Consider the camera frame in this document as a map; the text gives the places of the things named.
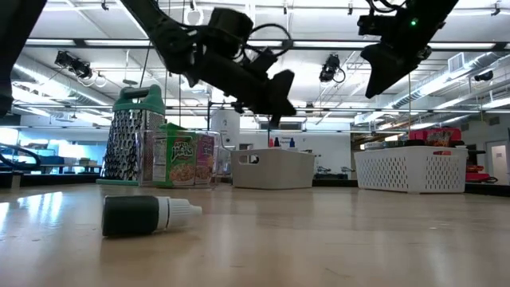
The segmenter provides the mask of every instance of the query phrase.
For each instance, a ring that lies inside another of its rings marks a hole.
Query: table
[[[94,184],[0,190],[11,286],[507,286],[510,199],[357,188],[254,191]],[[180,232],[101,237],[105,195],[186,198]]]
[[[84,167],[85,172],[94,172],[94,170],[97,168],[98,173],[101,173],[101,169],[103,166],[98,164],[88,165],[88,164],[42,164],[41,165],[41,171],[43,174],[48,174],[51,172],[51,170],[54,167],[58,167],[58,173],[63,174],[64,173],[64,167],[68,167],[71,169],[72,167]]]

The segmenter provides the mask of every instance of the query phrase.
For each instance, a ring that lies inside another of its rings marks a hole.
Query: white basket
[[[451,155],[435,155],[451,151]],[[395,147],[355,153],[359,188],[410,193],[464,192],[468,150]]]
[[[315,156],[277,148],[232,151],[235,187],[281,190],[312,187]]]

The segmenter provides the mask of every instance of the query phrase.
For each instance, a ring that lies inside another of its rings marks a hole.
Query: green grater handle
[[[144,98],[139,103],[133,103],[132,99]],[[152,85],[149,88],[122,88],[120,98],[113,105],[113,112],[122,110],[149,110],[160,115],[165,114],[165,103],[161,97],[161,88]]]
[[[150,88],[126,88],[124,92],[120,93],[120,96],[124,99],[137,99],[147,96],[150,91]]]

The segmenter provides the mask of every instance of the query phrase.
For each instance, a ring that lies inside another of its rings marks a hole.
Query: metal grater surface
[[[142,130],[156,129],[163,123],[163,115],[146,110],[121,110],[114,113],[108,136],[104,169],[106,179],[139,180],[138,148],[136,134]],[[145,139],[140,157],[145,163],[152,161],[152,138]],[[152,165],[149,174],[152,177]]]

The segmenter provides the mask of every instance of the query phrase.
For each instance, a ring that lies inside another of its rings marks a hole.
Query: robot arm
[[[270,80],[266,71],[277,61],[271,50],[257,51],[253,61],[247,57],[233,61],[253,31],[245,14],[216,8],[207,26],[186,26],[168,17],[154,1],[121,2],[147,32],[168,71],[184,75],[191,87],[205,81],[237,98],[238,112],[247,107],[273,115],[272,124],[278,124],[281,116],[296,114],[287,100],[294,73],[285,70]]]
[[[26,39],[42,12],[46,0],[12,0],[0,17],[0,117],[12,105],[10,73]],[[294,73],[285,70],[268,78],[267,70],[279,54],[259,50],[247,44],[253,22],[245,14],[230,9],[214,9],[206,26],[183,25],[162,12],[153,0],[121,0],[146,31],[164,65],[171,73],[183,74],[190,83],[200,80],[237,99],[236,111],[249,108],[254,113],[273,115],[272,124],[281,116],[293,116],[296,110],[287,99]],[[287,41],[290,48],[292,41]],[[253,49],[257,57],[234,61],[241,49]]]
[[[434,34],[445,25],[445,19],[458,0],[403,0],[400,6],[379,0],[389,10],[375,6],[377,0],[367,0],[369,15],[358,20],[359,35],[381,36],[378,44],[361,52],[372,68],[367,86],[367,98],[372,98],[415,70],[432,52],[428,46]],[[395,16],[374,15],[374,12]]]

